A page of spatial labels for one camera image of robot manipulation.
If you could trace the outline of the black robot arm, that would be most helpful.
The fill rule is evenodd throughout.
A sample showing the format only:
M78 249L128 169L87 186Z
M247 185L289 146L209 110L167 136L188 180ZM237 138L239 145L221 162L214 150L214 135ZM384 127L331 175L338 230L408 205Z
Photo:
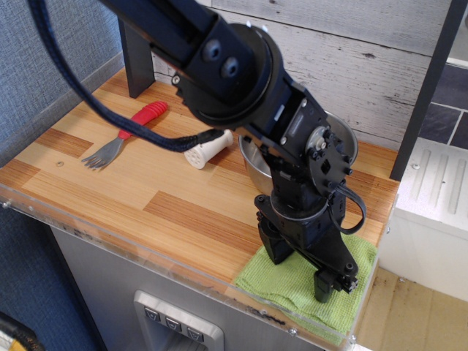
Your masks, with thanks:
M273 263L293 252L316 267L314 292L353 291L358 265L342 236L346 185L356 151L352 132L338 136L328 114L286 72L264 30L229 24L196 1L108 1L107 7L176 70L173 84L191 113L256 146L272 189L255 198L258 230Z

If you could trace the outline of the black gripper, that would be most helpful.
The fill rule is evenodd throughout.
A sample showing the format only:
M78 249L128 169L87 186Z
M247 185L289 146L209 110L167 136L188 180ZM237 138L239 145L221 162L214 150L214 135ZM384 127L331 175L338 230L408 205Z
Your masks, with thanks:
M358 264L344 244L344 195L332 201L321 199L313 211L301 214L286 207L281 214L273 198L258 195L254 200L261 241L273 264L278 265L296 252L310 262L314 273L314 296L327 303L336 291L351 293L358 286Z

